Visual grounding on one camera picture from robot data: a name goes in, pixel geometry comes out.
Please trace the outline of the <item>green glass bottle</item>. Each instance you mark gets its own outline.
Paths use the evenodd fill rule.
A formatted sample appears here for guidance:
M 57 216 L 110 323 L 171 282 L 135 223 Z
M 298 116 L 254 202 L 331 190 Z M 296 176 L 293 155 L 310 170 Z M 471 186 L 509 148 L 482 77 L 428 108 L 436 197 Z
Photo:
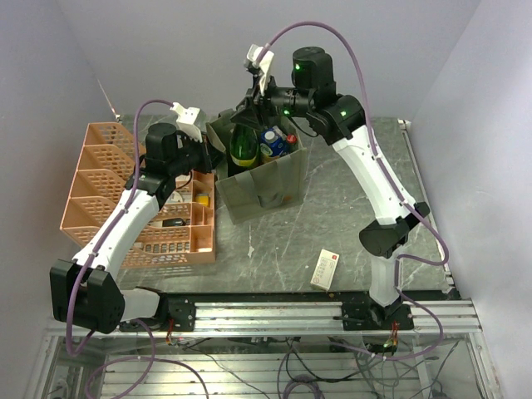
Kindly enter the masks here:
M 233 129 L 229 153 L 232 161 L 246 170 L 253 169 L 259 164 L 259 139 L 256 132 L 243 125 L 236 125 Z

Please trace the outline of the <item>blue pineapple juice carton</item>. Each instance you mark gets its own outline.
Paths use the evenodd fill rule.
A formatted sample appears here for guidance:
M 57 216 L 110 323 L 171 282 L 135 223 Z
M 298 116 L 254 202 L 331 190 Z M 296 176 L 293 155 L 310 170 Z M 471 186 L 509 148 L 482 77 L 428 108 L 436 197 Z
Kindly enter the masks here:
M 261 133 L 260 155 L 263 163 L 269 163 L 289 153 L 286 134 L 273 126 Z

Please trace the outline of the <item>cola glass bottle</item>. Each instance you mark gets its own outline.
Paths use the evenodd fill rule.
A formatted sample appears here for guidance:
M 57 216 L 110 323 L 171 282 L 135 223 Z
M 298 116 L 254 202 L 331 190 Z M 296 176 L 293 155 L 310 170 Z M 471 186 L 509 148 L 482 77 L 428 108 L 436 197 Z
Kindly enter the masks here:
M 295 134 L 287 135 L 288 152 L 293 153 L 298 149 L 298 138 Z

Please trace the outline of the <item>green canvas tote bag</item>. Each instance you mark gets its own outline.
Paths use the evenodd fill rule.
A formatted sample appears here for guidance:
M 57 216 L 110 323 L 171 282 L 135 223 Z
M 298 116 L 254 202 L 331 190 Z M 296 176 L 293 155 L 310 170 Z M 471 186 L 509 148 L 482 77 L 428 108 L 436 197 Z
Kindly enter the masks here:
M 308 149 L 297 143 L 297 149 L 278 159 L 251 170 L 233 174 L 229 142 L 234 123 L 234 111 L 221 111 L 206 124 L 207 137 L 214 147 L 224 152 L 216 167 L 215 183 L 233 224 L 256 219 L 303 203 Z

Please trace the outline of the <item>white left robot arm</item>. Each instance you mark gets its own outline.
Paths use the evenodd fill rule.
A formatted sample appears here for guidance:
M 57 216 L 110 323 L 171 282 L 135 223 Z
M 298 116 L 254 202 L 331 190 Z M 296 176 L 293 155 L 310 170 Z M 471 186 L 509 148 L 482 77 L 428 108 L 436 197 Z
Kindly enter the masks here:
M 224 158 L 170 123 L 152 125 L 144 145 L 115 122 L 91 123 L 71 183 L 62 231 L 80 246 L 51 268 L 56 320 L 111 333 L 139 318 L 160 330 L 194 326 L 153 288 L 121 289 L 121 269 L 159 271 L 214 262 L 214 168 Z

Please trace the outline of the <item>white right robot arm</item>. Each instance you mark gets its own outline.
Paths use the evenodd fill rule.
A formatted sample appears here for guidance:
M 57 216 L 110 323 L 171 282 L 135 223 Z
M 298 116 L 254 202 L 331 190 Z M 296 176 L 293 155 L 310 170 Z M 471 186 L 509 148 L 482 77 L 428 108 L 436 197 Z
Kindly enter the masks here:
M 292 86 L 280 87 L 270 74 L 273 53 L 252 45 L 245 67 L 253 84 L 237 105 L 233 123 L 254 130 L 266 129 L 277 117 L 308 121 L 346 162 L 369 199 L 375 219 L 359 234 L 370 254 L 372 281 L 367 321 L 386 328 L 396 318 L 402 300 L 395 262 L 409 233 L 430 209 L 417 202 L 402 186 L 377 146 L 373 129 L 358 99 L 336 91 L 333 60 L 321 47 L 302 47 L 293 53 Z

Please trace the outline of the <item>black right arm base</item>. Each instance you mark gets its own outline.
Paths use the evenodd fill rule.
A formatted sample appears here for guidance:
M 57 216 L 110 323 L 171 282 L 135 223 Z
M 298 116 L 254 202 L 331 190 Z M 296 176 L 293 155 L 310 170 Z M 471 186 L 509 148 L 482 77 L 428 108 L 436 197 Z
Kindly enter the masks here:
M 370 300 L 367 303 L 343 303 L 341 315 L 336 320 L 342 322 L 345 331 L 389 330 L 394 326 L 402 330 L 412 330 L 411 307 L 397 300 L 388 307 L 381 307 Z

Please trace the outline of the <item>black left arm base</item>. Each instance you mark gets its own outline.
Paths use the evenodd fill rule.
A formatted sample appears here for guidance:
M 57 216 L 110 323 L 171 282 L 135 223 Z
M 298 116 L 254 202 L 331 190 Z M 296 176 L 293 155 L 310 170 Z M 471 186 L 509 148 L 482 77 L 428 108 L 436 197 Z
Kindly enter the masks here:
M 124 333 L 143 330 L 192 332 L 195 328 L 194 297 L 185 294 L 162 293 L 144 289 L 125 291 L 126 306 L 118 329 Z

